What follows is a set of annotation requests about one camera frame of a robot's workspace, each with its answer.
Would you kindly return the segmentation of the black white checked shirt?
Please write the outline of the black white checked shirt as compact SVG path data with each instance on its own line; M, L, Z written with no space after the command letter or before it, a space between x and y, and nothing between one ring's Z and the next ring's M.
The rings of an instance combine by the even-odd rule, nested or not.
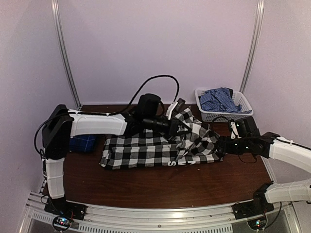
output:
M143 130L133 136L108 136L100 165L109 170L135 167L186 166L223 161L216 149L220 137L209 125L204 125L190 107L175 118L190 127L191 133L168 137Z

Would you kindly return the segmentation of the white plastic laundry basket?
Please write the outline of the white plastic laundry basket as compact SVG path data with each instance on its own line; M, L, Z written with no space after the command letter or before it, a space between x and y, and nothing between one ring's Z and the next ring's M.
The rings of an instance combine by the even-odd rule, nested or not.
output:
M238 119L241 119L243 117L252 116L254 114L254 111L253 111L250 103L248 102L248 100L246 99L244 94L239 92L239 91L233 91L232 99L233 99L233 102L235 105L241 106L242 113L204 111L201 108L200 97L205 93L205 91L206 91L205 88L198 88L198 89L195 89L195 91L194 91L196 104L197 104L197 107L198 107L199 112L201 114L201 119L204 122L212 122L213 119L215 119L216 117L225 117L229 120L231 120L231 119L238 120Z

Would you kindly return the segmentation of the blue plaid shirt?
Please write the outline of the blue plaid shirt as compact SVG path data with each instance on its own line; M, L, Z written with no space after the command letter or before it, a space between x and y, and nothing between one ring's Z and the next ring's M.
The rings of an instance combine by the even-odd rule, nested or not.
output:
M69 151L91 153L95 150L97 136L92 134L74 136L69 141Z

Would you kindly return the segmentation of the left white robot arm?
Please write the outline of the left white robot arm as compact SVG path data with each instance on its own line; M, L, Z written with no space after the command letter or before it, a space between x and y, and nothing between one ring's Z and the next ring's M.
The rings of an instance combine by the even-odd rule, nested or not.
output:
M191 128L173 117L173 111L180 103L173 102L164 116L158 116L161 98L155 94L140 96L132 113L124 110L115 113L93 113L68 109L58 105L48 120L38 131L42 133L42 149L37 149L43 160L43 171L47 181L51 208L60 216L70 211L70 205L64 201L63 165L69 151L70 139L89 134L130 135L148 129L168 136L180 136L191 133Z

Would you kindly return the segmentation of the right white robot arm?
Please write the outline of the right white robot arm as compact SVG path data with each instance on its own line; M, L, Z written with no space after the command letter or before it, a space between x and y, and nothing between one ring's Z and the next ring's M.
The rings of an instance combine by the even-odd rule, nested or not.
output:
M252 116L229 122L230 136L220 136L216 142L219 154L243 155L283 161L306 172L311 171L311 149L288 140L277 133L260 134ZM249 203L253 214L260 214L268 204L277 202L311 202L311 181L266 183L254 194Z

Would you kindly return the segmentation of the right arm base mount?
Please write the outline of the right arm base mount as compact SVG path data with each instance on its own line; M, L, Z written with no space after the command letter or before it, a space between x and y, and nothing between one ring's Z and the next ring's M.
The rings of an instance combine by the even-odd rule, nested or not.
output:
M253 201L237 202L231 207L236 220L263 215L274 210L273 204L267 204L264 207L256 207Z

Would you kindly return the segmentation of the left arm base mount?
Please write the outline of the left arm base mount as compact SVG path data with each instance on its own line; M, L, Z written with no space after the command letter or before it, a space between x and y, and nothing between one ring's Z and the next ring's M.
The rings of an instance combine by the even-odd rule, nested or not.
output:
M57 216L63 216L69 219L84 220L86 213L86 206L83 204L67 202L66 210L64 212L59 212L55 210L52 204L47 203L45 204L44 211Z

